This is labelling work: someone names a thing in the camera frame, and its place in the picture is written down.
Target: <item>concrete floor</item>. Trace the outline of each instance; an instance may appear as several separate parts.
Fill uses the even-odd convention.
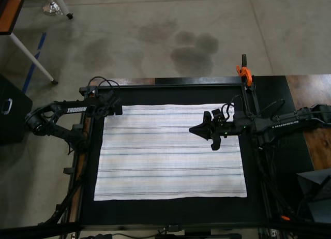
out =
[[[59,81],[36,69],[27,95],[34,108],[80,99],[93,76],[236,76],[246,53],[256,76],[325,74],[331,69],[331,0],[65,0],[74,14],[48,17],[45,0],[26,0],[14,29]],[[0,73],[22,88],[31,62],[0,37]],[[78,115],[60,120],[71,127]],[[62,140],[27,135],[0,147],[0,228],[45,221],[67,192],[71,166]]]

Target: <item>wet stain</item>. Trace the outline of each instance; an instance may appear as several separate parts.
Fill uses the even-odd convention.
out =
[[[176,35],[175,39],[178,44],[190,45],[194,43],[195,35],[192,32],[181,31]]]
[[[184,76],[207,76],[213,69],[210,55],[195,47],[174,49],[170,58],[176,71]]]
[[[215,54],[218,51],[218,44],[218,40],[208,33],[199,35],[195,41],[198,49],[209,54]]]
[[[213,70],[212,54],[218,51],[219,42],[210,34],[197,37],[191,32],[179,32],[175,39],[185,47],[174,49],[170,58],[176,71],[186,77],[209,76]]]
[[[112,66],[113,60],[108,53],[109,40],[101,38],[92,41],[83,50],[83,65],[89,71],[100,71]]]
[[[166,20],[162,23],[152,23],[139,29],[137,38],[140,41],[157,44],[166,41],[178,29],[175,20]]]

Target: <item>box handle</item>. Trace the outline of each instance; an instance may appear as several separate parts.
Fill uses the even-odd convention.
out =
[[[4,110],[4,107],[5,107],[6,102],[9,102],[9,106],[8,106],[7,111]],[[11,110],[11,106],[12,106],[12,99],[11,98],[8,98],[8,100],[5,100],[4,104],[2,105],[1,114],[8,115],[8,113]]]

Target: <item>black bin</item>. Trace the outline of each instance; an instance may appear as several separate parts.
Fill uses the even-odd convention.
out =
[[[31,108],[32,101],[0,75],[0,145],[22,141]]]

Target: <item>robotic arm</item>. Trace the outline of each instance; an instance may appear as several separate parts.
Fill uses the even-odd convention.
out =
[[[30,112],[25,117],[25,127],[37,136],[55,136],[65,140],[74,151],[86,151],[86,137],[82,133],[82,125],[73,125],[68,130],[57,125],[58,119],[65,114],[85,112],[88,117],[99,119],[108,115],[122,115],[122,105],[115,91],[111,90],[106,94],[96,97],[88,97],[83,101],[53,102],[47,106]]]
[[[331,128],[331,106],[318,104],[311,108],[304,107],[292,113],[283,114],[271,118],[249,116],[245,111],[236,111],[233,121],[227,122],[223,109],[213,110],[212,115],[205,111],[203,123],[194,126],[189,131],[206,140],[212,139],[212,150],[219,150],[221,136],[239,136],[244,133],[256,135],[259,147],[273,143],[282,136],[299,130],[315,128]]]

